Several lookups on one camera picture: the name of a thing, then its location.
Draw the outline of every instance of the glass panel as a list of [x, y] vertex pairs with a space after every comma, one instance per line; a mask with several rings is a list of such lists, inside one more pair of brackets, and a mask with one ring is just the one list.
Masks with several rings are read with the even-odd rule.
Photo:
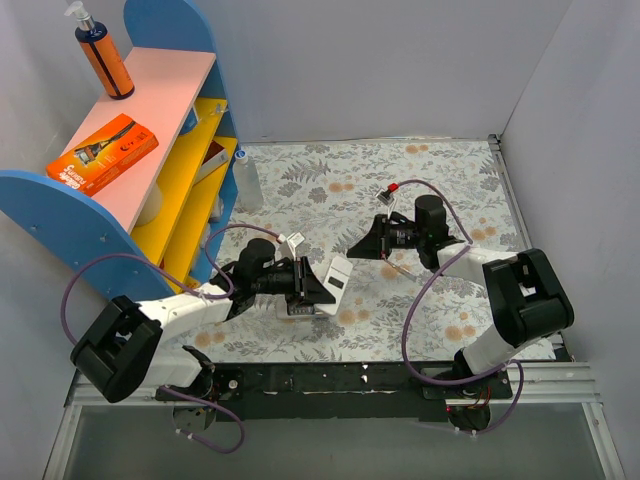
[[[493, 406], [494, 418], [504, 410]], [[604, 478], [581, 405], [520, 405], [477, 439], [409, 419], [253, 420], [232, 455], [176, 435], [171, 412], [84, 407], [65, 478]], [[231, 445], [237, 427], [205, 436]]]

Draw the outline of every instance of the clear bottle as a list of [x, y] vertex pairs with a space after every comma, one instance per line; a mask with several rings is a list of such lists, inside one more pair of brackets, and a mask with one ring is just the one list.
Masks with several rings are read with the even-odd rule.
[[244, 150], [238, 150], [233, 164], [233, 177], [238, 187], [238, 201], [247, 212], [260, 210], [264, 204], [258, 170], [253, 160], [247, 157]]

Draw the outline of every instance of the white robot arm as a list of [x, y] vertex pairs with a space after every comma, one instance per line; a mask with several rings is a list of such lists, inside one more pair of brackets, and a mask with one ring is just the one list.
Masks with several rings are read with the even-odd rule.
[[271, 242], [249, 241], [238, 261], [222, 267], [234, 284], [227, 299], [205, 296], [222, 295], [229, 289], [220, 275], [196, 289], [201, 296], [183, 293], [139, 303], [126, 296], [112, 299], [76, 344], [72, 362], [112, 403], [139, 387], [161, 385], [202, 396], [206, 383], [202, 379], [212, 367], [209, 359], [193, 347], [169, 349], [162, 344], [242, 314], [253, 305], [256, 294], [284, 295], [286, 314], [292, 317], [327, 317], [337, 312], [352, 265], [335, 257], [321, 283], [308, 259], [295, 254], [302, 240], [300, 234], [287, 238], [277, 261]]
[[[390, 200], [390, 194], [383, 192], [382, 199]], [[446, 219], [440, 197], [420, 196], [415, 200], [415, 221], [391, 211], [376, 215], [369, 233], [349, 249], [347, 257], [386, 260], [394, 248], [416, 249], [422, 265], [435, 272], [466, 247], [449, 235]], [[573, 308], [541, 250], [514, 253], [471, 247], [444, 275], [485, 287], [494, 321], [455, 355], [454, 378], [487, 372], [573, 324]]]

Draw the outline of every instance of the soap dispenser bottle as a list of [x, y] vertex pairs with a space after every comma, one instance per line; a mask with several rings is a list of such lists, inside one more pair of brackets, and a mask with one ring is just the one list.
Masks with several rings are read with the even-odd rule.
[[80, 43], [107, 94], [116, 100], [131, 96], [134, 90], [133, 82], [107, 27], [103, 23], [94, 21], [82, 2], [73, 2], [64, 14], [76, 17], [78, 23], [76, 40]]

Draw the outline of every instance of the patterned fabric mat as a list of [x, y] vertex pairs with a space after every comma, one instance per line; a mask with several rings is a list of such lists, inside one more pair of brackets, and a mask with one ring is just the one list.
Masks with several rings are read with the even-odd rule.
[[[447, 196], [476, 244], [521, 250], [505, 194], [486, 142], [349, 143], [252, 146], [265, 206], [255, 214], [236, 206], [233, 223], [249, 223], [289, 235], [301, 232], [299, 248], [324, 279], [331, 259], [344, 254], [369, 230], [384, 207], [373, 197], [392, 181], [422, 178]], [[413, 200], [429, 193], [403, 187], [396, 210], [413, 219]], [[461, 235], [448, 215], [452, 234]], [[218, 260], [237, 258], [258, 234], [226, 233]], [[178, 343], [195, 345], [216, 362], [400, 361], [400, 334], [409, 305], [431, 273], [413, 251], [395, 250], [391, 261], [418, 276], [417, 282], [381, 261], [355, 260], [342, 305], [329, 320], [279, 320], [274, 297], [259, 297], [253, 309], [216, 326], [194, 330]], [[484, 289], [441, 278], [422, 300], [412, 322], [410, 357], [450, 360], [491, 322]], [[544, 340], [521, 358], [553, 359]]]

